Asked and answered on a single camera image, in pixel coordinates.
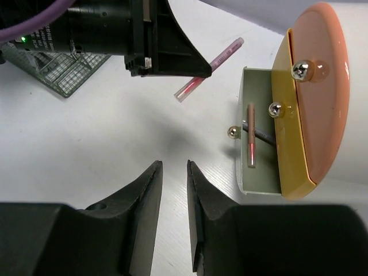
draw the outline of label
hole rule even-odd
[[[50,25],[30,34],[33,46],[39,51],[55,52]]]

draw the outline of wire basket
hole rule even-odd
[[[110,58],[92,54],[23,52],[11,43],[4,44],[1,50],[6,60],[64,98],[69,98]]]

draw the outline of tabletop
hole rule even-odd
[[[283,36],[198,0],[170,4],[208,61],[234,39],[245,41],[183,103],[173,94],[187,78],[131,78],[123,57],[110,58],[69,99],[11,64],[0,67],[0,201],[85,208],[161,160],[164,184],[152,275],[190,276],[187,160],[225,194],[247,202],[236,184],[227,129],[235,121],[242,69],[271,68]]]

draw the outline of gray wall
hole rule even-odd
[[[317,0],[201,0],[226,12],[284,34],[298,16]],[[368,0],[329,2],[368,3]]]

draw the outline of round metallic knob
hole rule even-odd
[[[269,107],[269,115],[272,118],[280,118],[283,116],[284,108],[281,103],[273,102]]]
[[[238,126],[232,126],[228,130],[229,138],[236,140],[240,138],[241,130]]]
[[[292,68],[292,77],[298,82],[309,82],[314,73],[315,65],[310,60],[301,60]]]

